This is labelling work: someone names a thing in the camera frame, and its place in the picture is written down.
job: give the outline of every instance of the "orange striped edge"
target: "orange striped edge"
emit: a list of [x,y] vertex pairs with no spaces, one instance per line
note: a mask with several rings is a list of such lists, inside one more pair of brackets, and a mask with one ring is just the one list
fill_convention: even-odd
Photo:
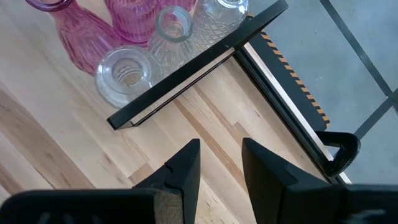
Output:
[[285,66],[285,68],[289,71],[290,75],[292,78],[296,81],[296,83],[300,86],[301,90],[305,93],[307,96],[308,100],[312,103],[312,106],[317,110],[317,112],[321,115],[322,119],[326,123],[326,127],[330,127],[330,120],[328,116],[323,112],[323,110],[320,108],[319,104],[315,101],[313,95],[309,92],[307,87],[303,84],[303,81],[299,79],[297,74],[294,72],[293,68],[287,63],[286,59],[282,56],[282,53],[278,50],[278,48],[275,46],[275,44],[271,41],[269,36],[265,32],[261,32],[261,36],[264,40],[266,40],[268,46],[274,51],[274,53],[278,56],[280,62],[282,62]]

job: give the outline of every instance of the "gray tile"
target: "gray tile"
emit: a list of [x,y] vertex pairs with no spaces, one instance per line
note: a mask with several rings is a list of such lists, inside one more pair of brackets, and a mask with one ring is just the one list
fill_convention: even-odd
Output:
[[355,132],[386,99],[319,1],[286,0],[266,32],[329,116],[332,131]]
[[398,116],[391,108],[361,140],[361,151],[347,168],[355,184],[398,184]]
[[392,91],[398,88],[398,1],[331,0]]

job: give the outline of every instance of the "pink glass vase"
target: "pink glass vase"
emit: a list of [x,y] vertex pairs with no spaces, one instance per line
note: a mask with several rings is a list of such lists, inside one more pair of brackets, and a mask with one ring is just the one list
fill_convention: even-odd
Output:
[[75,0],[26,0],[38,10],[49,12],[55,20],[61,42],[70,60],[84,72],[95,75],[104,55],[122,42],[114,29]]
[[155,32],[158,0],[105,0],[113,27],[130,44],[146,47]]
[[195,5],[196,0],[159,0],[159,3],[161,9],[167,6],[180,6],[189,12]]

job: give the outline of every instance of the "black metal stand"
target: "black metal stand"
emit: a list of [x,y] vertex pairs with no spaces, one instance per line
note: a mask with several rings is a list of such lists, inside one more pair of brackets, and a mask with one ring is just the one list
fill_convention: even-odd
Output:
[[278,0],[256,17],[245,20],[223,40],[110,116],[109,124],[115,130],[140,125],[232,56],[287,7],[284,0]]

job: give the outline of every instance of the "black plastic piece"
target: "black plastic piece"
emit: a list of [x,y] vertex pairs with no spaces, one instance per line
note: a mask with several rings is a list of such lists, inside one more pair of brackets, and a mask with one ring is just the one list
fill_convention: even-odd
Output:
[[191,140],[131,190],[38,190],[7,199],[0,223],[193,224],[200,183],[200,141]]
[[303,180],[313,187],[330,186],[250,138],[243,139],[242,160],[257,223],[278,223],[288,186],[298,185]]
[[133,189],[156,187],[178,190],[183,199],[184,223],[194,223],[200,183],[200,140],[192,139],[164,166]]
[[151,89],[143,93],[141,96],[130,102],[128,105],[117,111],[112,116],[110,116],[108,118],[109,124],[115,130],[120,128],[129,128],[131,126],[141,124],[142,121],[134,124],[130,120],[133,119],[133,117],[137,116],[140,112],[144,111],[147,107],[155,103],[161,97],[166,95],[169,91],[173,90],[179,84],[183,83],[194,73],[196,73],[204,66],[212,62],[214,59],[225,53],[227,50],[240,49],[246,42],[252,39],[266,25],[268,25],[272,20],[274,20],[286,9],[286,2],[284,0],[278,0],[272,6],[268,7],[266,10],[258,14],[255,18],[244,21],[238,29],[227,35],[224,39],[201,53],[199,56],[189,61],[176,72],[169,75],[160,83],[156,84]]
[[252,139],[243,139],[242,157],[258,224],[398,221],[396,185],[330,185]]
[[340,148],[335,158],[325,167],[325,174],[329,177],[334,177],[347,169],[361,148],[360,140],[351,133],[316,131],[316,134],[324,145]]

